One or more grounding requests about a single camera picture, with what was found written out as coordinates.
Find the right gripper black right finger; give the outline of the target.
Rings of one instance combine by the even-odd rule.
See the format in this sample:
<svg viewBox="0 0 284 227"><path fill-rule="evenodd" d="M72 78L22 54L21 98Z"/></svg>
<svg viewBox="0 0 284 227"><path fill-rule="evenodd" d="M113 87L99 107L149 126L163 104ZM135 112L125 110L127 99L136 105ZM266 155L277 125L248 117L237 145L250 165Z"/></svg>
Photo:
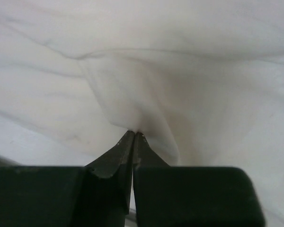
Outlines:
<svg viewBox="0 0 284 227"><path fill-rule="evenodd" d="M170 166L140 132L133 154L138 226L265 226L253 183L240 168Z"/></svg>

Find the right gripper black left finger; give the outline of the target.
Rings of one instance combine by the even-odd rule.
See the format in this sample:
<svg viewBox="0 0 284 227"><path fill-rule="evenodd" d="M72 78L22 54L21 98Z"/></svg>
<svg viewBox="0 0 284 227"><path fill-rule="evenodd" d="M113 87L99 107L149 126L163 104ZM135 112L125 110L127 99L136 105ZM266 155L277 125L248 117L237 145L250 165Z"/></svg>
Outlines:
<svg viewBox="0 0 284 227"><path fill-rule="evenodd" d="M86 166L0 166L0 227L122 227L134 132Z"/></svg>

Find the white t-shirt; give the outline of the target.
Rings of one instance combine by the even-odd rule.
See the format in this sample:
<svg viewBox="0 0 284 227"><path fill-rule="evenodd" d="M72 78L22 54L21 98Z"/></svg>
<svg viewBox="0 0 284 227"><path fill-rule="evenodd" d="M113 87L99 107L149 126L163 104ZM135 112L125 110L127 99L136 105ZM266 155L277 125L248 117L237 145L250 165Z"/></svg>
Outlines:
<svg viewBox="0 0 284 227"><path fill-rule="evenodd" d="M284 0L0 0L0 158L84 165L127 130L242 168L284 227Z"/></svg>

